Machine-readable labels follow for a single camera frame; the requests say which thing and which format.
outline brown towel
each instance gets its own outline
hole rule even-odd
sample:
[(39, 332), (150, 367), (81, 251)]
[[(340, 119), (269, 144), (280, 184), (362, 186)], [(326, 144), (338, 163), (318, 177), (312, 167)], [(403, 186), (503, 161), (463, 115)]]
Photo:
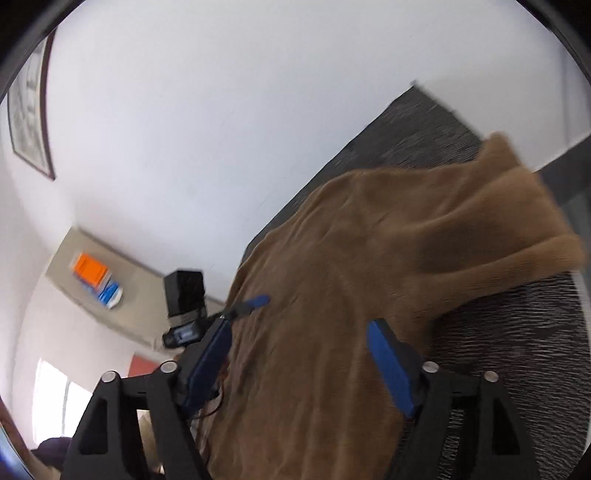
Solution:
[(469, 163), (354, 171), (316, 190), (239, 270), (216, 480), (382, 480), (402, 417), (365, 344), (383, 317), (427, 354), (463, 303), (582, 265), (577, 236), (500, 135)]

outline framed picture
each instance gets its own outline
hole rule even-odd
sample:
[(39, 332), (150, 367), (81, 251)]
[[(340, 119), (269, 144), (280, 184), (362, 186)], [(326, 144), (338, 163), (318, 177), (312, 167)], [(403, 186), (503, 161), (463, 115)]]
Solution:
[(46, 118), (46, 84), (54, 33), (33, 51), (8, 91), (8, 126), (14, 153), (54, 180)]

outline black box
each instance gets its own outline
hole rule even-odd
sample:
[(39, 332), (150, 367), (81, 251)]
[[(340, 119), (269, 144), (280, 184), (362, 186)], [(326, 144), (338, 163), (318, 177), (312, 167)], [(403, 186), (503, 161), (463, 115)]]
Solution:
[(195, 310), (200, 317), (202, 311), (206, 312), (203, 273), (199, 270), (176, 270), (164, 277), (164, 292), (168, 318)]

